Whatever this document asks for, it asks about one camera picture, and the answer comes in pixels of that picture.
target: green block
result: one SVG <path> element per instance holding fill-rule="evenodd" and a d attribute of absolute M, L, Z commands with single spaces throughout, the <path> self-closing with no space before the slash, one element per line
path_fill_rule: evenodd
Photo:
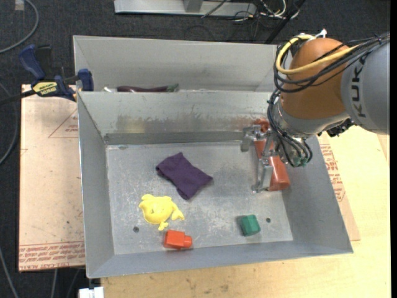
<path fill-rule="evenodd" d="M 256 216 L 253 214 L 241 217 L 239 223 L 244 236 L 254 235 L 261 231 Z"/>

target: white object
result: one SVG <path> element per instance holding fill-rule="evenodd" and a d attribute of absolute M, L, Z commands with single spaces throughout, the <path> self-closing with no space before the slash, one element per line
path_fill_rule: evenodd
<path fill-rule="evenodd" d="M 95 287 L 93 289 L 82 288 L 79 290 L 78 298 L 104 298 L 105 292 L 103 287 Z"/>

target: dark gray carpet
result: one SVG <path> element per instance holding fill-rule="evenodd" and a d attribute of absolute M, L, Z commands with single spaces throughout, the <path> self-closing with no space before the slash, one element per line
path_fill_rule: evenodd
<path fill-rule="evenodd" d="M 34 35 L 21 46 L 0 54 L 0 83 L 10 94 L 19 92 L 19 85 L 32 81 L 32 75 L 21 67 L 18 52 L 34 43 L 49 44 L 55 56 L 54 66 L 64 66 L 66 75 L 73 75 L 73 35 L 100 35 L 178 40 L 215 40 L 241 43 L 264 43 L 275 23 L 260 26 L 236 25 L 230 20 L 190 16 L 115 15 L 114 0 L 31 0 L 40 13 Z M 25 36 L 34 24 L 34 13 L 26 7 L 16 12 L 13 1 L 0 1 L 0 49 Z M 328 36 L 341 41 L 367 38 L 390 30 L 390 0 L 307 0 L 300 15 L 278 34 L 274 43 L 284 42 L 301 32 L 317 33 L 322 28 Z M 0 99 L 5 98 L 0 89 Z M 20 118 L 19 104 L 16 104 Z M 12 105 L 0 107 L 0 158 L 7 150 L 14 131 Z M 19 143 L 8 159 L 0 165 L 0 247 L 11 278 L 20 297 L 49 297 L 53 272 L 18 273 L 16 248 L 18 236 Z M 65 297 L 75 269 L 60 269 L 55 297 Z M 88 286 L 80 272 L 76 288 Z M 13 297 L 0 268 L 0 297 Z"/>

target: purple cloth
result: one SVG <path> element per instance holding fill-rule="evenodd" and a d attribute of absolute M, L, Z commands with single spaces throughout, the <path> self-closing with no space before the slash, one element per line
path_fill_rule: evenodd
<path fill-rule="evenodd" d="M 212 177 L 194 167 L 182 152 L 164 159 L 156 167 L 157 172 L 171 180 L 185 200 L 189 200 L 197 191 L 212 180 Z"/>

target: yellow clamp label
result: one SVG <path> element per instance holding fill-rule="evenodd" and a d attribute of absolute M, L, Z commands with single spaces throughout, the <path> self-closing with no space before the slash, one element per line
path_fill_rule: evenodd
<path fill-rule="evenodd" d="M 33 86 L 33 90 L 41 95 L 45 96 L 50 93 L 54 93 L 57 90 L 57 84 L 56 82 L 50 81 L 50 82 L 39 82 L 35 86 Z"/>

